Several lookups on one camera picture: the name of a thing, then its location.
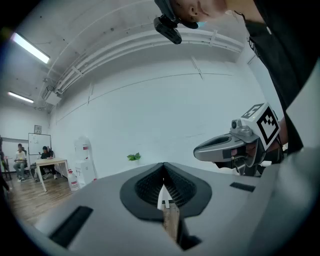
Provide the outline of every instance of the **fluorescent light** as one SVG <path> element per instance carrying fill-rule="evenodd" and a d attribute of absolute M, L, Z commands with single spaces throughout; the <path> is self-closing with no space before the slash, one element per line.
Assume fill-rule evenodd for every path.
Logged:
<path fill-rule="evenodd" d="M 31 43 L 29 43 L 27 40 L 22 38 L 17 33 L 13 33 L 11 39 L 15 41 L 18 45 L 20 45 L 22 48 L 26 49 L 29 53 L 36 56 L 39 60 L 43 61 L 44 63 L 48 63 L 50 60 L 50 57 L 39 51 L 36 47 L 34 47 Z"/>
<path fill-rule="evenodd" d="M 11 92 L 11 91 L 9 91 L 8 94 L 9 94 L 10 96 L 19 98 L 19 99 L 24 100 L 24 101 L 26 101 L 26 102 L 34 103 L 34 101 L 33 101 L 32 99 L 22 97 L 22 96 L 20 96 L 20 95 L 18 95 L 18 94 L 15 94 L 15 93 Z"/>

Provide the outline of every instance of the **black shirt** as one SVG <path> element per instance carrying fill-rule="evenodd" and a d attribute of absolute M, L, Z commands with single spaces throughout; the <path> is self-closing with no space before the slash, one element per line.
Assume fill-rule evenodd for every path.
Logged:
<path fill-rule="evenodd" d="M 42 155 L 41 155 L 41 159 L 47 159 L 47 158 L 49 158 L 49 157 L 51 157 L 51 155 L 50 155 L 49 152 L 42 153 Z"/>
<path fill-rule="evenodd" d="M 303 144 L 286 109 L 305 85 L 319 56 L 319 21 L 315 13 L 318 1 L 254 2 L 265 24 L 244 17 L 245 25 L 252 48 L 268 69 L 279 97 L 287 126 L 288 151 L 293 153 Z"/>

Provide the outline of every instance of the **person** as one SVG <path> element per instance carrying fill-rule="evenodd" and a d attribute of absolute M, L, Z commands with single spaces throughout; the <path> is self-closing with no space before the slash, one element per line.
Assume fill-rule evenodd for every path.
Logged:
<path fill-rule="evenodd" d="M 25 160 L 27 159 L 26 153 L 22 150 L 22 144 L 18 144 L 18 151 L 15 153 L 15 164 L 13 168 L 18 176 L 18 181 L 22 182 L 25 180 Z"/>
<path fill-rule="evenodd" d="M 2 177 L 2 174 L 0 174 L 0 194 L 3 195 L 4 194 L 4 188 L 6 189 L 6 191 L 8 193 L 10 193 L 10 187 L 7 184 L 7 182 L 5 181 L 4 177 Z"/>
<path fill-rule="evenodd" d="M 46 146 L 44 146 L 42 149 L 43 149 L 43 153 L 41 155 L 41 159 L 47 159 L 47 158 L 52 157 L 52 155 L 50 155 L 50 153 L 48 152 L 48 148 Z M 43 179 L 46 179 L 48 176 L 46 175 L 44 168 L 48 168 L 49 170 L 51 170 L 51 173 L 52 173 L 54 179 L 55 180 L 58 179 L 54 164 L 40 166 L 41 175 L 42 175 Z"/>
<path fill-rule="evenodd" d="M 21 150 L 25 153 L 25 156 L 27 156 L 27 151 L 25 150 L 25 147 L 22 147 Z M 24 160 L 24 167 L 28 167 L 27 159 Z"/>
<path fill-rule="evenodd" d="M 284 118 L 279 125 L 282 145 L 288 143 L 288 154 L 303 147 L 301 139 L 286 113 L 309 78 L 319 57 L 314 34 L 317 24 L 316 2 L 289 0 L 154 0 L 172 21 L 195 29 L 197 22 L 208 22 L 234 11 L 244 19 L 250 34 L 249 44 L 269 71 L 279 97 Z M 274 142 L 268 151 L 279 148 Z M 247 153 L 255 146 L 249 144 Z"/>
<path fill-rule="evenodd" d="M 9 171 L 8 166 L 6 165 L 6 162 L 5 162 L 5 153 L 1 150 L 0 150 L 0 159 L 1 159 L 1 163 L 2 163 L 4 170 Z"/>

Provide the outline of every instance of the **water bottle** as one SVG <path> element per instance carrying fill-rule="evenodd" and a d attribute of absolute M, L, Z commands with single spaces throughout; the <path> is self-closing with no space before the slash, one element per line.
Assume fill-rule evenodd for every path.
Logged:
<path fill-rule="evenodd" d="M 76 175 L 72 172 L 72 170 L 68 170 L 68 182 L 71 191 L 79 190 L 78 181 Z"/>

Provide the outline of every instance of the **gray robotic arm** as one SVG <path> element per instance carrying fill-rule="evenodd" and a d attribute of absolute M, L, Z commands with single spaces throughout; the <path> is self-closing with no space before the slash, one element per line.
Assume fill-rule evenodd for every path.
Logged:
<path fill-rule="evenodd" d="M 231 122 L 229 133 L 200 144 L 193 154 L 200 161 L 213 162 L 219 168 L 236 168 L 240 175 L 254 176 L 279 131 L 270 105 L 257 104 Z M 247 144 L 255 144 L 254 155 L 246 154 Z M 232 155 L 232 150 L 236 150 L 236 155 Z"/>

